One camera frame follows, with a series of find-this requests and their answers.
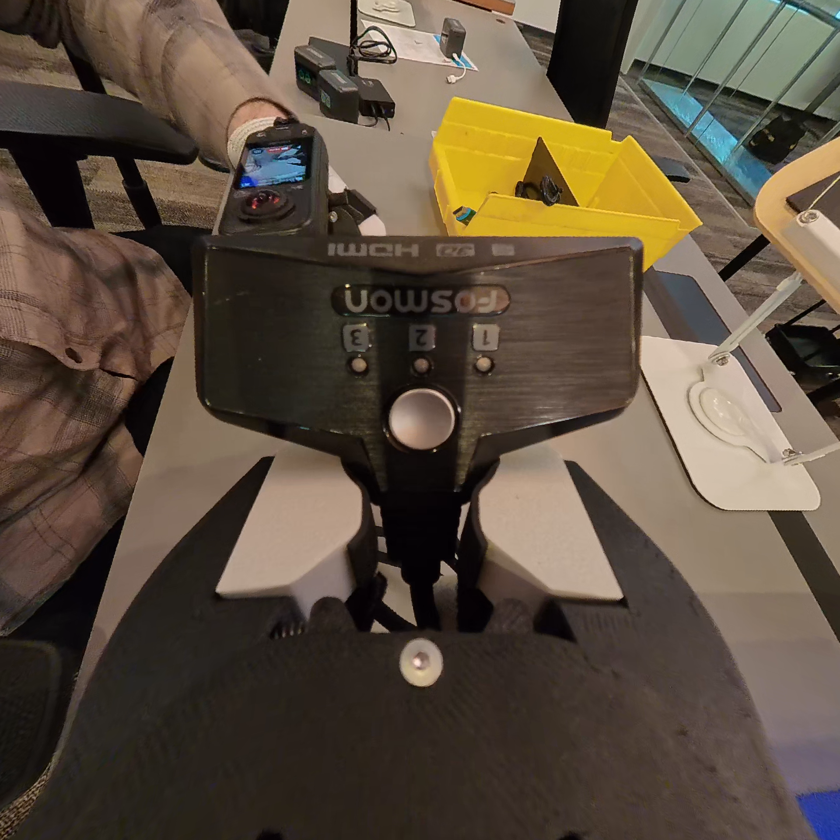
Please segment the small black battery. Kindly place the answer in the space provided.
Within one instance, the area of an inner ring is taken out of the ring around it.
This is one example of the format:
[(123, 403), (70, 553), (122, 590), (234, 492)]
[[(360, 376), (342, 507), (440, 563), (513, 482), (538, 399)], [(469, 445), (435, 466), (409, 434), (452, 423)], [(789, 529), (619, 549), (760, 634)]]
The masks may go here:
[(319, 100), (319, 78), (325, 70), (335, 70), (334, 58), (311, 45), (294, 48), (293, 59), (297, 87), (310, 98)]
[(355, 81), (337, 69), (318, 74), (318, 97), (321, 114), (329, 119), (358, 124), (360, 91)]

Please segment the black bin divider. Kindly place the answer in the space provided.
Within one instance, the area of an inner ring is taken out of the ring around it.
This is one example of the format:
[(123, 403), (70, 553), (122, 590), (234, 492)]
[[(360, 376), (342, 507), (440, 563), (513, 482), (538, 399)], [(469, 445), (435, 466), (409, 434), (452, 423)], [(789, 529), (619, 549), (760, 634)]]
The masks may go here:
[(578, 207), (579, 203), (543, 137), (538, 137), (528, 169), (517, 182), (515, 196), (546, 207)]

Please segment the black power adapter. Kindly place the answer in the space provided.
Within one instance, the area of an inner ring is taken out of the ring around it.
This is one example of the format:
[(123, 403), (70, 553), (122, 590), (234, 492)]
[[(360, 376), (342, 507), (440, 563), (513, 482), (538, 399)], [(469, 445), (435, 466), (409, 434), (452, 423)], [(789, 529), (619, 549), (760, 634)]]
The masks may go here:
[(375, 78), (354, 77), (359, 92), (361, 117), (390, 120), (395, 116), (396, 105), (382, 82)]

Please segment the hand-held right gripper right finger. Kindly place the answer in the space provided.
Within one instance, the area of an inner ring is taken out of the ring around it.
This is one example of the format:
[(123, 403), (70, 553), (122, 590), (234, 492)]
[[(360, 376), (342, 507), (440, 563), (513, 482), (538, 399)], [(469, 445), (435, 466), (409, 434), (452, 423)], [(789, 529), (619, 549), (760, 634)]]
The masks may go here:
[(517, 601), (532, 616), (552, 598), (617, 604), (623, 592), (564, 459), (500, 457), (472, 493), (456, 554), (457, 626), (484, 629)]

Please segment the black office chair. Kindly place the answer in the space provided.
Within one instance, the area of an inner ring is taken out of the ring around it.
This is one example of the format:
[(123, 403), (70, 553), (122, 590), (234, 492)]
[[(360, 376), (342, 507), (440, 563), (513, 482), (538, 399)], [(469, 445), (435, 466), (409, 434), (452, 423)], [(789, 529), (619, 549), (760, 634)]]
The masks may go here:
[(546, 73), (576, 123), (606, 129), (617, 98), (616, 138), (633, 136), (670, 181), (688, 184), (700, 176), (692, 160), (620, 82), (664, 7), (665, 2), (561, 1)]

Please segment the yellow plastic bin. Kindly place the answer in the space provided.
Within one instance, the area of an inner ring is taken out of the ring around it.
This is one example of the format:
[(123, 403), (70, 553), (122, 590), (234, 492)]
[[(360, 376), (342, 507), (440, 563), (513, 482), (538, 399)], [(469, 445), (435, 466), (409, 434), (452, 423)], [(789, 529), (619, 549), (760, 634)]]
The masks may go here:
[[(542, 137), (579, 206), (515, 196)], [(452, 236), (635, 237), (644, 268), (701, 221), (631, 136), (453, 98), (429, 156), (442, 222)]]

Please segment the black bag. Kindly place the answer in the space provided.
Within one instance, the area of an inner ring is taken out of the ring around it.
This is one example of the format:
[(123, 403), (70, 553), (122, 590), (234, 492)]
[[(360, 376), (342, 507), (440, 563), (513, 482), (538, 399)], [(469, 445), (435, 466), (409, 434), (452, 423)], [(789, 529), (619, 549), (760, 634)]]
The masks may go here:
[(795, 150), (805, 134), (806, 126), (801, 120), (780, 113), (752, 132), (745, 147), (758, 161), (778, 165)]

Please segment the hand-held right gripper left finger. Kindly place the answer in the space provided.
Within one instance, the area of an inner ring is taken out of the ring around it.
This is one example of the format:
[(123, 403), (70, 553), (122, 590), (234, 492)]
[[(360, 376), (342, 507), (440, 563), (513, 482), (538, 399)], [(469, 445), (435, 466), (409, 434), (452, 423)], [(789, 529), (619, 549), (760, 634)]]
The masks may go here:
[(217, 585), (224, 599), (285, 596), (303, 618), (375, 581), (371, 504), (337, 456), (277, 453)]

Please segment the white paper sheet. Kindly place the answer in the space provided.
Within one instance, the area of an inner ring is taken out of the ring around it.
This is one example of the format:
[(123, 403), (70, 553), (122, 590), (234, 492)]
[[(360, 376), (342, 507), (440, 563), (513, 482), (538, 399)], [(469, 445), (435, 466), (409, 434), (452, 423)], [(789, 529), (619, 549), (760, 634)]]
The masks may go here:
[(461, 59), (447, 58), (439, 46), (439, 35), (388, 25), (382, 26), (381, 29), (395, 48), (398, 59), (413, 60), (443, 67), (479, 70), (467, 56)]

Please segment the black hdmi switch box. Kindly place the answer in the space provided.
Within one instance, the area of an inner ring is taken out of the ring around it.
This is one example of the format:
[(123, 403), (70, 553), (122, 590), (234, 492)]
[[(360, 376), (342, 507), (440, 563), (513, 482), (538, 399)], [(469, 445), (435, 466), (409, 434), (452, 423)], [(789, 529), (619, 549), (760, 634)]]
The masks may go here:
[(195, 258), (201, 403), (373, 496), (467, 492), (637, 393), (635, 237), (237, 234)]

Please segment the person's left hand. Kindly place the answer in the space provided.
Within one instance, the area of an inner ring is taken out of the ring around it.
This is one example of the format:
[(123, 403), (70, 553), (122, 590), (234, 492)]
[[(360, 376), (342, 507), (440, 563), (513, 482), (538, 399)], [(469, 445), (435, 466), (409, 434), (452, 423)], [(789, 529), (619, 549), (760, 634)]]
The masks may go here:
[(280, 121), (281, 125), (286, 124), (286, 121), (277, 116), (259, 117), (243, 122), (236, 129), (231, 132), (227, 139), (226, 153), (227, 161), (230, 164), (230, 169), (233, 171), (238, 167), (241, 159), (243, 149), (248, 138), (258, 132), (263, 132), (275, 127), (276, 122)]

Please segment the person's left forearm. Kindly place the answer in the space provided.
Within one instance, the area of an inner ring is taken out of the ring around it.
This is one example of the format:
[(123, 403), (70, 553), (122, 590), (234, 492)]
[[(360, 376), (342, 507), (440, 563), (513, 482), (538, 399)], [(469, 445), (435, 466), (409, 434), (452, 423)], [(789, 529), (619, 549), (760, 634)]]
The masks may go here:
[(244, 125), (295, 118), (217, 2), (2, 1), (1, 26), (64, 45), (219, 162)]

